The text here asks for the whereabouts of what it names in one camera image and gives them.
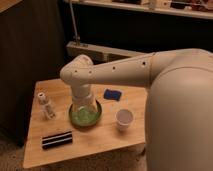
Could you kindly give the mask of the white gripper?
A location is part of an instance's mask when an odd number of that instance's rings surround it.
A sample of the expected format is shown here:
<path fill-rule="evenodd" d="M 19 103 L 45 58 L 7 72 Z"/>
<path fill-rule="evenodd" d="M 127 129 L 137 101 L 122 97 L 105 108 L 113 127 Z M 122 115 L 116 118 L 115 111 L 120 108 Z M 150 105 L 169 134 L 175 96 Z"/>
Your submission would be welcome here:
<path fill-rule="evenodd" d="M 90 84 L 72 87 L 72 102 L 77 107 L 93 104 L 93 100 Z"/>

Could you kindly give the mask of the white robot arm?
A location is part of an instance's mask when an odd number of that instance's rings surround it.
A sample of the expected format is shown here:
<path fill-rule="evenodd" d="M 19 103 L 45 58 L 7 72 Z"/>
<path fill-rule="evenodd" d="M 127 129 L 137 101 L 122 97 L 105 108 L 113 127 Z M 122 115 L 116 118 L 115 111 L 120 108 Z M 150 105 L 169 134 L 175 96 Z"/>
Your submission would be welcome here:
<path fill-rule="evenodd" d="M 73 98 L 92 84 L 145 87 L 147 171 L 213 171 L 213 53 L 179 49 L 95 65 L 79 55 L 60 71 Z"/>

